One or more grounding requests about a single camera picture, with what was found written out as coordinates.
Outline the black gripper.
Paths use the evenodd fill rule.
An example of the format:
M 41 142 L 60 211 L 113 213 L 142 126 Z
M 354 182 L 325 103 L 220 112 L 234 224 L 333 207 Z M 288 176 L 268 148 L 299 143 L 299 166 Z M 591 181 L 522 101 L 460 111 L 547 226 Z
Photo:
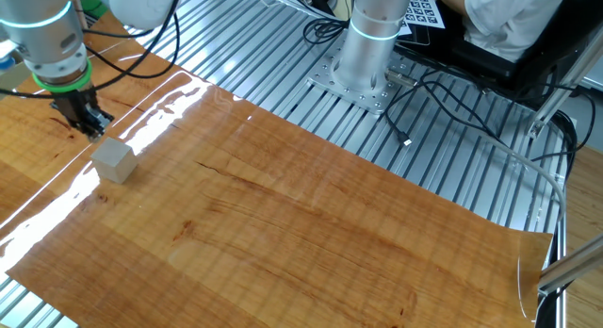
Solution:
M 52 93 L 52 107 L 58 110 L 71 128 L 77 130 L 87 139 L 99 139 L 114 117 L 102 109 L 96 109 L 98 103 L 95 92 L 72 91 L 65 96 Z M 93 133 L 86 126 L 92 126 Z

